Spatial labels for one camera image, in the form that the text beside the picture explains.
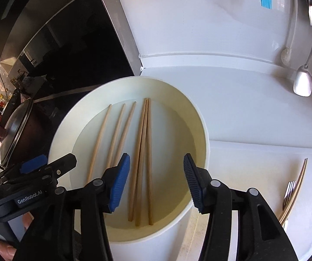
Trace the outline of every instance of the chopstick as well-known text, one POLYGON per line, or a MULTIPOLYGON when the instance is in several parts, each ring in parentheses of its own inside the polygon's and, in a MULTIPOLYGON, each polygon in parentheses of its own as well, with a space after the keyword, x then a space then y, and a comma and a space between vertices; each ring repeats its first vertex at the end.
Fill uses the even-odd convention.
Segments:
POLYGON ((94 162, 95 162, 95 159, 97 157, 97 153, 98 153, 98 149, 99 149, 100 143, 102 141, 103 133, 104 133, 104 130, 105 130, 105 125, 107 123, 107 119, 109 117, 109 114, 110 114, 110 111, 111 111, 111 107, 112 107, 112 105, 110 104, 109 107, 108 107, 108 111, 107 111, 107 113, 105 115, 105 118, 103 120, 102 126, 100 128, 99 134, 98 134, 97 142, 96 142, 95 147, 94 147, 94 152, 93 152, 91 164, 90 164, 90 167, 89 167, 89 173, 88 173, 88 176, 87 176, 86 184, 88 184, 91 181, 91 178, 92 178, 94 162))
POLYGON ((153 225, 152 216, 152 131, 151 131, 151 99, 148 99, 148 123, 146 136, 148 139, 148 164, 147 164, 147 177, 148 177, 148 224, 153 225))
POLYGON ((123 104, 121 112, 120 112, 120 116, 118 117, 117 123, 116 123, 116 127, 115 127, 115 132, 112 136, 112 140, 111 140, 111 145, 110 145, 110 150, 108 153, 108 159, 107 159, 107 166, 106 169, 111 167, 111 162, 112 162, 112 156, 113 156, 113 151, 115 149, 115 144, 116 144, 116 139, 117 139, 117 135, 118 132, 120 131, 120 126, 121 126, 121 121, 122 121, 122 116, 123 116, 123 112, 125 110, 126 104, 123 104))
POLYGON ((139 155, 139 163, 138 163, 136 203, 135 203, 136 204, 135 205, 135 211, 136 211, 135 225, 136 226, 140 226, 140 219, 141 219, 141 198, 142 198, 142 187, 143 187, 143 171, 144 171, 147 123, 148 123, 148 99, 146 100, 146 105, 145 105, 143 132, 141 136, 140 155, 139 155))
POLYGON ((135 105, 136 105, 136 102, 133 103, 132 108, 130 109, 130 112, 129 112, 129 115, 128 115, 128 118, 127 118, 127 121, 126 121, 125 128, 123 129, 123 132, 122 132, 122 135, 121 135, 121 139, 120 139, 120 143, 118 144, 116 155, 115 155, 115 160, 114 160, 114 163, 113 163, 114 166, 117 166, 118 162, 120 161, 121 153, 122 153, 122 149, 123 149, 123 146, 125 144, 125 141, 126 141, 126 137, 127 137, 130 121, 132 120, 133 113, 134 113, 134 110, 135 110, 135 105))
POLYGON ((297 198, 297 195, 300 191, 301 188, 301 184, 303 182, 303 178, 304 178, 304 174, 306 171, 306 167, 307 167, 307 162, 308 162, 308 158, 305 158, 304 162, 303 162, 303 166, 299 175, 299 178, 297 179, 297 183, 295 186, 294 191, 292 192, 292 195, 290 197, 289 202, 286 204, 282 214, 279 216, 279 222, 280 224, 283 226, 285 221, 287 220, 287 218, 289 217, 289 214, 291 212, 292 207, 294 206, 295 200, 297 198))
POLYGON ((137 181, 137 175, 138 175, 138 164, 139 164, 141 137, 143 133, 146 103, 147 103, 147 100, 145 99, 143 108, 141 110, 142 112, 140 115, 139 130, 138 130, 138 136, 137 136, 137 141, 136 141, 137 144, 136 144, 135 153, 134 153, 134 168, 133 168, 133 174, 132 174, 132 179, 130 183, 130 193, 129 193, 128 221, 130 222, 133 221, 133 216, 134 216, 135 188, 136 188, 136 181, 137 181))

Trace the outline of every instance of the fork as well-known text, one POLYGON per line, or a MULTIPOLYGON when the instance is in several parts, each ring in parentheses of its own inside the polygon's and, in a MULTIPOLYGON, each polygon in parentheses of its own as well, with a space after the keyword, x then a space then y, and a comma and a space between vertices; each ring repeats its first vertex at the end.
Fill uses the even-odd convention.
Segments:
MULTIPOLYGON (((295 185, 296 185, 296 181, 291 181, 291 182, 289 182, 287 184, 287 188, 286 188, 285 195, 284 195, 284 200, 283 200, 282 210, 284 210, 284 208, 286 207, 287 203, 289 202, 291 194, 292 194, 292 192, 295 189, 295 185)), ((288 220, 286 220, 284 225, 282 225, 284 231, 286 230, 287 223, 288 223, 288 220)))

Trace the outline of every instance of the finger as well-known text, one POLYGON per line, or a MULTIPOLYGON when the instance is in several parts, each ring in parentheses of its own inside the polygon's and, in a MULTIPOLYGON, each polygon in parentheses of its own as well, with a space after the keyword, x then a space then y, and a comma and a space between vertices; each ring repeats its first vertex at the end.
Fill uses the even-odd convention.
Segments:
POLYGON ((22 221, 23 221, 23 225, 25 227, 25 229, 27 230, 31 224, 31 222, 33 221, 34 217, 30 212, 27 212, 23 215, 22 217, 22 221))
POLYGON ((15 256, 16 249, 4 241, 0 241, 0 255, 6 261, 12 261, 15 256))

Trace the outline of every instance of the spoon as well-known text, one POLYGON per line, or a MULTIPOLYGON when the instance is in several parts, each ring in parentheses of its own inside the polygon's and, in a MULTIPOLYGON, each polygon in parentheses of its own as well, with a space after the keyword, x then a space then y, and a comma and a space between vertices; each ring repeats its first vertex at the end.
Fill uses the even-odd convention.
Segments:
POLYGON ((294 93, 300 96, 308 97, 312 92, 312 76, 308 70, 308 64, 312 57, 312 48, 307 59, 307 62, 300 66, 296 72, 294 81, 294 93))

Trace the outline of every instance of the silver bolt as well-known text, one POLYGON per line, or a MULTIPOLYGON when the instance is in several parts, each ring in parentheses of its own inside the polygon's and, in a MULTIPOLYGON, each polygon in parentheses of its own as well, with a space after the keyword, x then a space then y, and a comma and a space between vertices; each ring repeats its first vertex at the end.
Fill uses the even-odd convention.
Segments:
POLYGON ((55 194, 62 194, 64 192, 64 187, 62 186, 58 186, 55 190, 54 193, 55 194))
POLYGON ((94 186, 101 186, 103 184, 103 180, 102 179, 95 179, 93 181, 93 185, 94 186))
POLYGON ((221 183, 217 179, 213 179, 210 184, 214 187, 219 187, 221 183))
POLYGON ((249 189, 249 192, 250 192, 250 194, 253 195, 253 196, 256 196, 256 195, 259 194, 259 192, 258 192, 257 189, 255 189, 255 188, 250 188, 250 189, 249 189))

